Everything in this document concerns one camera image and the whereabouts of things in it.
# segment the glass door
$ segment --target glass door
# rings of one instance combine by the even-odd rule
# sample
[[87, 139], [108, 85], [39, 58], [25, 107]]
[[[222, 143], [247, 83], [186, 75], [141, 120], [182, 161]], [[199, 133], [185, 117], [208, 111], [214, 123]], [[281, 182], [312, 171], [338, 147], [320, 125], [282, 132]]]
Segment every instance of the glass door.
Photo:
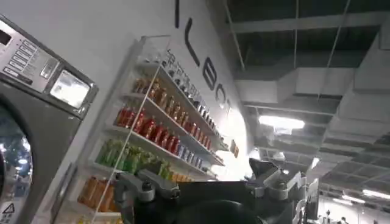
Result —
[[29, 194], [33, 171], [27, 136], [0, 103], [0, 223], [16, 223]]

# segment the fluorescent light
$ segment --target fluorescent light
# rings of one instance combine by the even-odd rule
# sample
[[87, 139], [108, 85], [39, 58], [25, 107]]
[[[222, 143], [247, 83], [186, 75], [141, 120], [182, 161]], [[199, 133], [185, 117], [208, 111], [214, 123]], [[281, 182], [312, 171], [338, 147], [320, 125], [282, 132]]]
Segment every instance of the fluorescent light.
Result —
[[351, 201], [334, 198], [333, 201], [344, 205], [353, 205]]
[[28, 161], [26, 159], [19, 159], [20, 164], [26, 164]]
[[311, 162], [310, 169], [316, 167], [316, 165], [318, 164], [318, 162], [319, 162], [319, 158], [314, 157], [314, 158], [313, 158], [313, 162]]
[[304, 121], [288, 117], [261, 115], [258, 121], [261, 124], [277, 128], [301, 129], [305, 126]]
[[366, 202], [366, 201], [364, 201], [362, 199], [354, 198], [354, 197], [351, 197], [351, 196], [348, 196], [348, 195], [343, 195], [342, 198], [345, 199], [345, 200], [355, 201], [355, 202], [361, 203], [361, 204], [364, 204]]
[[365, 194], [367, 196], [374, 196], [374, 197], [384, 198], [384, 199], [390, 200], [390, 195], [384, 194], [381, 192], [377, 192], [377, 191], [370, 191], [370, 190], [364, 189], [363, 194]]

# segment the sign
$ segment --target sign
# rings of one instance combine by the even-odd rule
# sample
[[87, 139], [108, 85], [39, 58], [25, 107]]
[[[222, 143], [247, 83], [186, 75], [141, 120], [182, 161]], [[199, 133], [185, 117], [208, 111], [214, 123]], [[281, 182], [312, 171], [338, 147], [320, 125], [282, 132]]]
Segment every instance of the sign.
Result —
[[2, 213], [3, 214], [11, 214], [14, 212], [15, 212], [15, 206], [13, 205], [13, 203], [11, 203], [10, 205], [8, 205], [8, 207]]

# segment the display screen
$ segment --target display screen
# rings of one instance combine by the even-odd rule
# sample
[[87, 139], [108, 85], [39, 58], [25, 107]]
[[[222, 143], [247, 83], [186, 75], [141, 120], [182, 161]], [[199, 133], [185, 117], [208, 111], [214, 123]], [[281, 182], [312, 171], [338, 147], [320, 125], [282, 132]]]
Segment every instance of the display screen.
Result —
[[90, 87], [67, 70], [55, 81], [50, 94], [75, 108], [80, 108]]
[[11, 40], [11, 36], [0, 30], [0, 43], [3, 45], [7, 45]]

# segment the red bottle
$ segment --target red bottle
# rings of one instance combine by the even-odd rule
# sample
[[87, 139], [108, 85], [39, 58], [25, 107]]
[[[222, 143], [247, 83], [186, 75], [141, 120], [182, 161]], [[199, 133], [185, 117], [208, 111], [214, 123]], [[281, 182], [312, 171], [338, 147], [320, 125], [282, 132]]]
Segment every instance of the red bottle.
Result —
[[202, 145], [204, 145], [206, 147], [207, 146], [207, 142], [208, 142], [208, 137], [204, 136], [203, 137], [203, 141], [202, 141]]
[[134, 122], [134, 119], [135, 119], [134, 109], [128, 107], [128, 109], [126, 110], [125, 119], [124, 119], [124, 126], [123, 127], [130, 128], [132, 126], [133, 122]]
[[138, 119], [135, 122], [134, 131], [137, 133], [140, 133], [140, 131], [142, 129], [142, 124], [144, 122], [144, 112], [145, 112], [145, 109], [142, 109], [140, 112], [140, 115], [138, 116]]
[[151, 141], [158, 144], [163, 131], [164, 131], [163, 123], [160, 122], [160, 124], [152, 131]]
[[175, 133], [171, 134], [166, 142], [165, 149], [171, 152], [171, 148], [173, 144], [175, 143], [176, 136]]
[[199, 132], [199, 138], [197, 139], [200, 143], [203, 141], [204, 134], [202, 131]]
[[168, 138], [169, 138], [169, 130], [168, 129], [165, 129], [163, 131], [163, 133], [161, 134], [161, 138], [160, 138], [160, 141], [158, 142], [158, 144], [163, 147], [165, 149], [165, 146], [166, 146], [166, 143], [168, 141]]
[[150, 138], [152, 131], [156, 127], [155, 121], [154, 121], [154, 116], [152, 116], [150, 119], [148, 119], [145, 124], [142, 127], [141, 130], [141, 135], [144, 136], [145, 138]]
[[192, 136], [195, 135], [196, 124], [195, 123], [186, 123], [185, 130]]
[[175, 141], [173, 142], [173, 145], [172, 147], [169, 149], [169, 151], [171, 153], [173, 153], [174, 155], [177, 155], [177, 151], [179, 149], [179, 144], [180, 144], [180, 140], [178, 137], [175, 138]]
[[199, 128], [199, 127], [196, 127], [196, 129], [195, 129], [195, 134], [194, 134], [195, 139], [199, 139], [199, 134], [200, 134], [200, 128]]
[[115, 120], [116, 126], [124, 127], [124, 119], [126, 118], [125, 117], [126, 109], [127, 109], [126, 106], [123, 106], [122, 109], [119, 110], [118, 115], [117, 115], [116, 120]]

